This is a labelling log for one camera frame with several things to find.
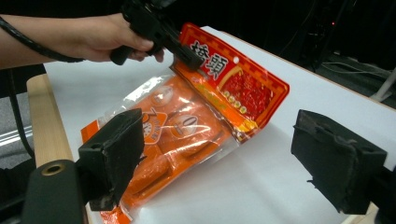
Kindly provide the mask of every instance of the hand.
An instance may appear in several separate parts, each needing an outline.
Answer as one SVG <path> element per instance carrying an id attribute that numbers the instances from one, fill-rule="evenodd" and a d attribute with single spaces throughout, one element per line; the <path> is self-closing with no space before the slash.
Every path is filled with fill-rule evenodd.
<path id="1" fill-rule="evenodd" d="M 113 49 L 120 46 L 133 48 L 130 59 L 143 61 L 153 47 L 153 42 L 147 40 L 130 29 L 129 23 L 122 15 L 115 14 L 104 17 L 79 19 L 81 25 L 81 44 L 77 47 L 80 58 L 94 62 L 109 61 Z M 157 62 L 163 61 L 164 51 L 160 50 L 153 56 Z"/>

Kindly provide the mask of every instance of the white table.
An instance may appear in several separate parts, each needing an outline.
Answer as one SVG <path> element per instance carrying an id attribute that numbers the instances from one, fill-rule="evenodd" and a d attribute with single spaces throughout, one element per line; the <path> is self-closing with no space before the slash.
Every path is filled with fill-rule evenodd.
<path id="1" fill-rule="evenodd" d="M 348 127 L 386 150 L 386 167 L 396 165 L 396 111 L 318 77 L 292 63 L 210 27 L 253 61 L 290 84 L 290 94 L 258 135 L 214 164 L 187 172 L 149 201 L 136 224 L 194 223 L 341 223 L 324 196 L 306 180 L 312 176 L 290 154 L 299 109 L 310 110 Z M 164 63 L 45 64 L 74 160 L 80 129 L 150 77 L 171 73 L 173 56 Z M 97 213 L 93 222 L 102 223 Z"/>

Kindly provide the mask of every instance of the orange snack package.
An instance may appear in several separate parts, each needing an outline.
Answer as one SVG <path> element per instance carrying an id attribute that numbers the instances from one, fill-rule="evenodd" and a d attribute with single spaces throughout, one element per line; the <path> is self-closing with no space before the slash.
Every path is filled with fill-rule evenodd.
<path id="1" fill-rule="evenodd" d="M 180 42 L 205 59 L 199 71 L 175 58 L 174 74 L 153 77 L 120 108 L 81 129 L 85 142 L 122 110 L 143 111 L 142 161 L 120 205 L 101 212 L 106 224 L 130 223 L 140 206 L 186 171 L 238 148 L 265 127 L 289 93 L 287 83 L 193 24 L 183 26 Z"/>

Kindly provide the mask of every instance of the black handheld device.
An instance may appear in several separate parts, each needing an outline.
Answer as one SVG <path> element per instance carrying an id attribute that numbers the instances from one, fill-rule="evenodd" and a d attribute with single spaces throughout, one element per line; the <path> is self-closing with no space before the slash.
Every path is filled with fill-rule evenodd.
<path id="1" fill-rule="evenodd" d="M 162 13 L 162 9 L 176 0 L 126 0 L 121 7 L 123 18 L 130 23 L 130 28 L 138 35 L 154 42 L 154 47 L 147 52 L 152 55 L 167 48 L 191 70 L 197 70 L 203 63 L 198 55 L 178 40 L 179 31 Z M 113 63 L 123 65 L 134 49 L 121 46 L 112 51 Z"/>

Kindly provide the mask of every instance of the black equipment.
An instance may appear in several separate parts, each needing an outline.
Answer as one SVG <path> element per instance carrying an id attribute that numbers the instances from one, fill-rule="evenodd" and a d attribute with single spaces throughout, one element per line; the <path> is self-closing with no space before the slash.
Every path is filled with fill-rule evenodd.
<path id="1" fill-rule="evenodd" d="M 396 167 L 387 152 L 323 115 L 300 110 L 291 153 L 338 212 L 365 215 L 372 202 L 376 224 L 396 223 Z"/>

